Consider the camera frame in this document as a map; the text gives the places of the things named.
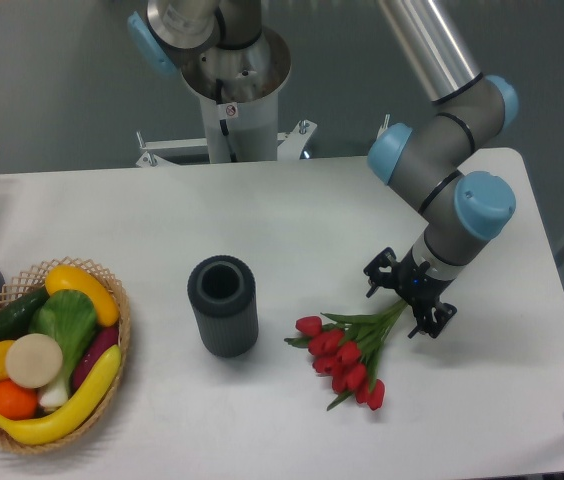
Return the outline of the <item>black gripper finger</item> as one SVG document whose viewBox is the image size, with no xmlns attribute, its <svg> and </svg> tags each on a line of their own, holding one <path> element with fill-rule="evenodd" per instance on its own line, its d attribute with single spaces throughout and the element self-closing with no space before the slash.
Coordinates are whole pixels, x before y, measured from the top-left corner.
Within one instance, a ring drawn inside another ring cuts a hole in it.
<svg viewBox="0 0 564 480">
<path fill-rule="evenodd" d="M 398 283 L 393 269 L 397 265 L 396 255 L 391 247 L 384 248 L 367 264 L 363 269 L 369 285 L 367 297 L 372 297 L 380 288 L 389 290 L 396 288 Z"/>
<path fill-rule="evenodd" d="M 412 312 L 416 326 L 409 332 L 408 337 L 413 338 L 417 334 L 423 334 L 436 339 L 455 316 L 457 308 L 440 300 L 418 301 L 412 306 Z"/>
</svg>

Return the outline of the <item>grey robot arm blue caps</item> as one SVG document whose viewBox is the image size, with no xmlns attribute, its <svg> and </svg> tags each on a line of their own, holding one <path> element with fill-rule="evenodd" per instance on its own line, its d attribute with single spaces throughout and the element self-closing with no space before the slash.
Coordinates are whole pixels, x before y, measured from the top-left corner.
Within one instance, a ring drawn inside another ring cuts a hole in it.
<svg viewBox="0 0 564 480">
<path fill-rule="evenodd" d="M 516 117 L 514 88 L 478 68 L 433 1 L 383 1 L 380 10 L 435 106 L 419 129 L 383 127 L 372 172 L 425 219 L 409 252 L 385 249 L 365 268 L 372 289 L 395 291 L 417 332 L 438 336 L 455 315 L 442 292 L 511 219 L 516 199 L 501 178 L 461 164 Z M 129 34 L 164 75 L 180 74 L 198 97 L 213 163 L 277 160 L 277 95 L 290 73 L 284 40 L 262 23 L 258 1 L 151 1 L 130 15 Z"/>
</svg>

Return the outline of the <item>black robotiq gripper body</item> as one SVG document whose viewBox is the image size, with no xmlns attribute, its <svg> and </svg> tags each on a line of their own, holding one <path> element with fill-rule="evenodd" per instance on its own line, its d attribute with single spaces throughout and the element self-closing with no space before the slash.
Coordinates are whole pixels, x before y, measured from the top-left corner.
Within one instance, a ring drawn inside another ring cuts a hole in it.
<svg viewBox="0 0 564 480">
<path fill-rule="evenodd" d="M 396 276 L 393 289 L 413 309 L 415 314 L 429 314 L 435 308 L 440 295 L 452 283 L 427 274 L 430 264 L 425 261 L 417 265 L 412 257 L 404 257 L 392 274 Z"/>
</svg>

